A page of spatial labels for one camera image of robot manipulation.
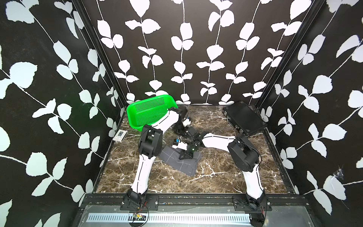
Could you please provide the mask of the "dark grey grid pillowcase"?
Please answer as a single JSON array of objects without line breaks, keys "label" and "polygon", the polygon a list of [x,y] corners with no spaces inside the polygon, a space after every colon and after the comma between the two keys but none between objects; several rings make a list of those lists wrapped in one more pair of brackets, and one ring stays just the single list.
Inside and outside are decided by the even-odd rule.
[{"label": "dark grey grid pillowcase", "polygon": [[159,158],[172,168],[188,176],[195,176],[202,154],[196,151],[194,152],[192,159],[179,159],[181,152],[182,149],[175,145],[172,147],[166,145],[161,151]]}]

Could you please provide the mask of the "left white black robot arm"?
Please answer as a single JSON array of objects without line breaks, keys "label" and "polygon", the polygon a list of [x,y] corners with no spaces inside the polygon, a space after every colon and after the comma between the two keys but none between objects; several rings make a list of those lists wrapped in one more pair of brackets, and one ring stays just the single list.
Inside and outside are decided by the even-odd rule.
[{"label": "left white black robot arm", "polygon": [[137,173],[131,188],[126,193],[126,198],[132,202],[138,205],[145,203],[152,165],[162,151],[163,133],[176,124],[183,125],[187,112],[185,106],[171,107],[157,122],[143,127],[138,144],[140,155]]}]

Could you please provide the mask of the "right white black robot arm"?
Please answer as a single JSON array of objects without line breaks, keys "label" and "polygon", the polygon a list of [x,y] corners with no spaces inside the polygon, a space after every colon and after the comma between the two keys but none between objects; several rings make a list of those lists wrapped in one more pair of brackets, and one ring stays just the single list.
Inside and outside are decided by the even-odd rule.
[{"label": "right white black robot arm", "polygon": [[177,138],[173,147],[181,151],[180,159],[192,158],[201,148],[215,148],[228,152],[235,165],[242,171],[246,183],[246,202],[261,203],[265,196],[262,187],[259,165],[261,155],[253,144],[243,134],[237,136],[222,136],[210,132],[200,134],[193,127],[187,129],[184,140]]}]

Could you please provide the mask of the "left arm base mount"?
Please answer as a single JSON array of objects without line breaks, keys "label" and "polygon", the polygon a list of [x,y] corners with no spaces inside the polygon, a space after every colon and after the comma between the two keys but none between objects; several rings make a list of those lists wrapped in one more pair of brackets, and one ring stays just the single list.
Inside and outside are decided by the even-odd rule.
[{"label": "left arm base mount", "polygon": [[125,196],[120,206],[121,211],[157,211],[159,204],[159,196],[147,194],[145,196]]}]

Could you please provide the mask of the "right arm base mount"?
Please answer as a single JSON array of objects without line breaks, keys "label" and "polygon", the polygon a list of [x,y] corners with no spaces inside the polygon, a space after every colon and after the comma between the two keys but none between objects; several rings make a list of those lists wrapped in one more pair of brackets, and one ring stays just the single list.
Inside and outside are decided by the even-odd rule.
[{"label": "right arm base mount", "polygon": [[258,199],[254,199],[249,195],[233,196],[233,205],[236,211],[244,211],[246,213],[262,213],[272,211],[268,198],[265,194]]}]

